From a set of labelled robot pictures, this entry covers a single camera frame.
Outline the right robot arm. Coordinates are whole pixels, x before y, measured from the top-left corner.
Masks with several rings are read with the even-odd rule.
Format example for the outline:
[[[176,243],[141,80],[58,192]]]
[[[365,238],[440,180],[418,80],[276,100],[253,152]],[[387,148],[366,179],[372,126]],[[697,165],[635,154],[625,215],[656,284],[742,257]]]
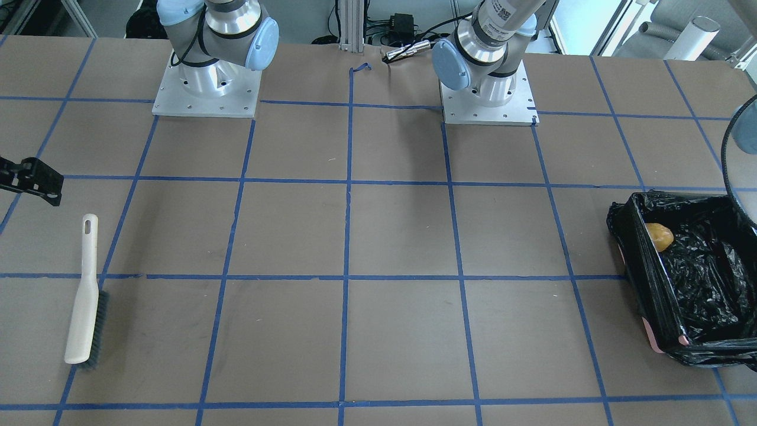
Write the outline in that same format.
[[[159,1],[173,51],[152,112],[189,118],[253,118],[261,73],[279,25],[257,1]]]

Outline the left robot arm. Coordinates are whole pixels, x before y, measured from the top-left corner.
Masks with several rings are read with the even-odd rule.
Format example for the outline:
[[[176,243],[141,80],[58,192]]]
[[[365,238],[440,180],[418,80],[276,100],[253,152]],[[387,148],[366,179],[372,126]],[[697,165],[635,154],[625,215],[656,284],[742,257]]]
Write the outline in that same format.
[[[476,103],[503,107],[515,76],[537,34],[542,1],[483,1],[456,30],[432,48],[432,64],[443,86],[466,90]]]

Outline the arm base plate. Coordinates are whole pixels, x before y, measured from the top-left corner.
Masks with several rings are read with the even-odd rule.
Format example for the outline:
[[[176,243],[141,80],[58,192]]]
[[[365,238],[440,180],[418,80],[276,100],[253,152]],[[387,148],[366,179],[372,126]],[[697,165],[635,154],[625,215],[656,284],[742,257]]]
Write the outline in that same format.
[[[206,67],[167,65],[152,113],[184,118],[254,118],[262,71],[219,60]]]
[[[485,75],[478,86],[451,90],[439,83],[446,124],[514,125],[540,124],[525,62],[514,75],[495,78]]]

